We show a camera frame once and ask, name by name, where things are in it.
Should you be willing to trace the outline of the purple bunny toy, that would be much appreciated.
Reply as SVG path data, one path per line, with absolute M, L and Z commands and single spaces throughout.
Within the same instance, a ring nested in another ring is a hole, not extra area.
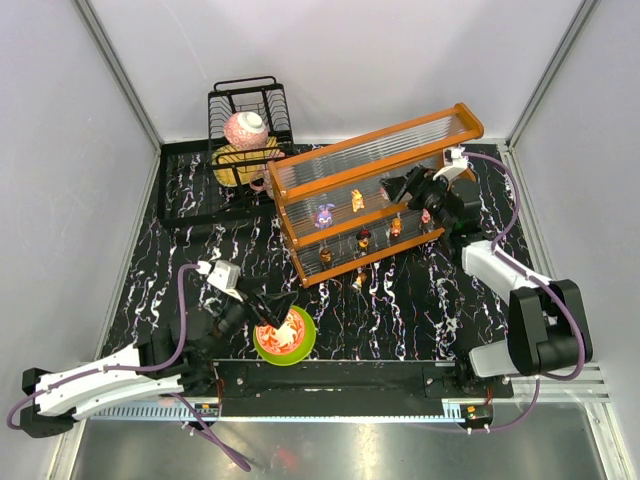
M 334 208 L 335 205 L 332 203 L 322 204 L 317 207 L 314 217 L 314 226 L 317 229 L 324 230 L 332 225 Z

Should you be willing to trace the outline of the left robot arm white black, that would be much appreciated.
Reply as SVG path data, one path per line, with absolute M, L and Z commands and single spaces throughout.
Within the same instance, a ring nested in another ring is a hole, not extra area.
M 141 343 L 63 372 L 40 368 L 22 374 L 24 402 L 7 414 L 7 426 L 32 438 L 65 433 L 112 405 L 154 395 L 188 392 L 205 382 L 203 356 L 217 356 L 244 325 L 281 328 L 298 293 L 239 292 L 219 320 L 190 312 L 178 289 L 178 318 Z

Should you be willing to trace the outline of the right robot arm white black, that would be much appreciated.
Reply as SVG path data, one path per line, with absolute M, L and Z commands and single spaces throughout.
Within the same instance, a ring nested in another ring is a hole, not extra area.
M 476 395 L 500 377 L 576 379 L 593 356 L 579 286 L 542 276 L 507 255 L 481 226 L 481 194 L 467 178 L 447 179 L 417 166 L 380 182 L 386 197 L 426 211 L 442 229 L 450 260 L 489 287 L 508 307 L 501 341 L 476 346 L 455 365 L 458 389 Z

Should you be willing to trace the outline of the small orange figure toy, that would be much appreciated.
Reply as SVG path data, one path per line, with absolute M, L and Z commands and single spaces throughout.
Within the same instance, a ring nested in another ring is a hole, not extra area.
M 351 204 L 354 213 L 365 208 L 364 196 L 358 189 L 351 191 Z

